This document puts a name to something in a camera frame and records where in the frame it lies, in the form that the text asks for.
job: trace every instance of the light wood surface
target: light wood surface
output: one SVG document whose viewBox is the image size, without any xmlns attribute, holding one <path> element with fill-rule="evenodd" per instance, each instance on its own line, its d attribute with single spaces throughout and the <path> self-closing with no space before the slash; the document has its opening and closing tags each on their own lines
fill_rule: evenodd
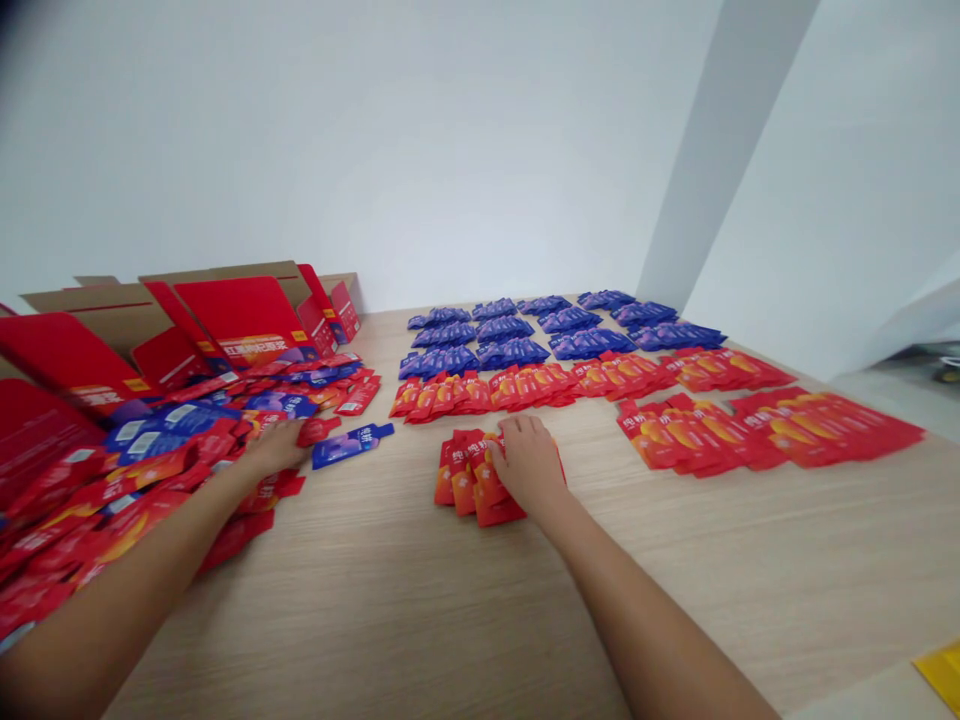
<svg viewBox="0 0 960 720">
<path fill-rule="evenodd" d="M 416 312 L 364 317 L 348 349 L 384 387 L 344 430 L 386 421 Z M 781 712 L 960 634 L 960 446 L 695 480 L 648 470 L 604 399 L 538 414 L 577 497 Z M 627 717 L 533 523 L 481 531 L 432 503 L 441 442 L 503 415 L 397 423 L 312 474 L 195 584 L 109 717 Z"/>
</svg>

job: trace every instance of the yellow object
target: yellow object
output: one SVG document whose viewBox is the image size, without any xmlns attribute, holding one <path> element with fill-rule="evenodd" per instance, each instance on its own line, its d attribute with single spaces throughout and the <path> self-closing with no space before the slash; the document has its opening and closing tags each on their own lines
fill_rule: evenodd
<svg viewBox="0 0 960 720">
<path fill-rule="evenodd" d="M 960 640 L 913 661 L 930 687 L 960 718 Z"/>
</svg>

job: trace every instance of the forearm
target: forearm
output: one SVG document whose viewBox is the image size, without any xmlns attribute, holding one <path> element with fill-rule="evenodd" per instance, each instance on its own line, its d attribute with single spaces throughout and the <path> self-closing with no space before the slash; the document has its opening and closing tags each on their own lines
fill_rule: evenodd
<svg viewBox="0 0 960 720">
<path fill-rule="evenodd" d="M 261 478 L 243 462 L 218 473 L 0 656 L 0 695 L 16 717 L 100 717 Z"/>
<path fill-rule="evenodd" d="M 557 494 L 534 518 L 569 568 L 634 717 L 778 717 L 572 495 Z"/>
</svg>

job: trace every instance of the yellow label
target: yellow label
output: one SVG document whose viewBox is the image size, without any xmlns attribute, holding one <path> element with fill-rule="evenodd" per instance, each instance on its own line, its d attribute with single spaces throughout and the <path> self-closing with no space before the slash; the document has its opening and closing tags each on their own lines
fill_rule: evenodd
<svg viewBox="0 0 960 720">
<path fill-rule="evenodd" d="M 136 380 L 124 380 L 123 384 L 134 392 L 147 392 L 150 390 L 150 386 L 140 378 L 137 378 Z"/>
<path fill-rule="evenodd" d="M 960 718 L 960 641 L 913 661 L 930 687 Z"/>
</svg>

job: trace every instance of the person's hand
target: person's hand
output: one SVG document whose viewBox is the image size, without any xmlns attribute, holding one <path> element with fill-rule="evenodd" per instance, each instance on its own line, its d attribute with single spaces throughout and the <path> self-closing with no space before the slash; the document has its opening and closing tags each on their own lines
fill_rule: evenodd
<svg viewBox="0 0 960 720">
<path fill-rule="evenodd" d="M 513 499 L 537 520 L 554 500 L 568 494 L 557 446 L 540 418 L 533 415 L 501 420 L 500 429 L 506 458 L 497 443 L 487 441 L 493 467 Z"/>
<path fill-rule="evenodd" d="M 281 420 L 253 440 L 237 464 L 255 468 L 261 477 L 289 467 L 299 467 L 310 455 L 310 448 L 297 446 L 303 420 Z"/>
</svg>

